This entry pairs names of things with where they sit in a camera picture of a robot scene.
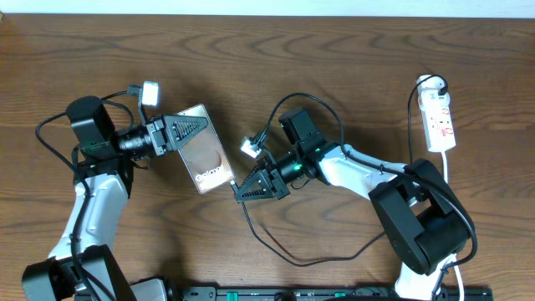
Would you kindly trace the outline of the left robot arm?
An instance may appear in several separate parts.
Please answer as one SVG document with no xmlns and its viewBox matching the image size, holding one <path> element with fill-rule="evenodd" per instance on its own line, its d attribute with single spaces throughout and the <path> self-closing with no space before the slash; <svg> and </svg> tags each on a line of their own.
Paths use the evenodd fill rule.
<svg viewBox="0 0 535 301">
<path fill-rule="evenodd" d="M 178 300 L 164 277 L 129 283 L 112 253 L 120 215 L 130 199 L 133 172 L 142 157 L 178 151 L 208 126 L 200 116 L 158 115 L 124 133 L 116 131 L 96 96 L 64 111 L 79 143 L 66 165 L 76 199 L 58 244 L 48 258 L 26 267 L 28 300 Z"/>
</svg>

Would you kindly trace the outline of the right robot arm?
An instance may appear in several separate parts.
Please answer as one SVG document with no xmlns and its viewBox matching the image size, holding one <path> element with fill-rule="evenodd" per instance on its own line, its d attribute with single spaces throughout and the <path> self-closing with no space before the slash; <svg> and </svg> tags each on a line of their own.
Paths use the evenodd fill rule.
<svg viewBox="0 0 535 301">
<path fill-rule="evenodd" d="M 455 256 L 476 241 L 473 221 L 428 160 L 389 163 L 328 141 L 303 108 L 278 119 L 293 149 L 274 159 L 266 154 L 241 185 L 233 184 L 238 203 L 282 199 L 301 177 L 339 186 L 371 201 L 384 235 L 402 262 L 395 294 L 436 300 Z"/>
</svg>

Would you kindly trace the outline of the white power strip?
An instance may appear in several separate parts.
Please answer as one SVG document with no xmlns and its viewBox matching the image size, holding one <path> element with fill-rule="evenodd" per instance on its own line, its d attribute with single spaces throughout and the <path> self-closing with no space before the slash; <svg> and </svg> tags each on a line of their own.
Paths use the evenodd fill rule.
<svg viewBox="0 0 535 301">
<path fill-rule="evenodd" d="M 439 76 L 425 74 L 416 80 L 416 84 L 427 150 L 446 152 L 456 146 L 449 107 L 451 97 L 446 81 Z"/>
</svg>

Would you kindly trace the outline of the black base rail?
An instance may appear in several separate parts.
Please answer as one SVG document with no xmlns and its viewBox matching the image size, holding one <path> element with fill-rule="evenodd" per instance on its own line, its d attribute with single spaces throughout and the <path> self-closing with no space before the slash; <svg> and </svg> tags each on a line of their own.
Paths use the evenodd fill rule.
<svg viewBox="0 0 535 301">
<path fill-rule="evenodd" d="M 130 285 L 138 300 L 177 301 L 321 301 L 321 300 L 401 300 L 393 288 L 358 286 L 342 288 L 223 288 L 201 286 L 179 288 L 170 279 L 153 277 Z"/>
</svg>

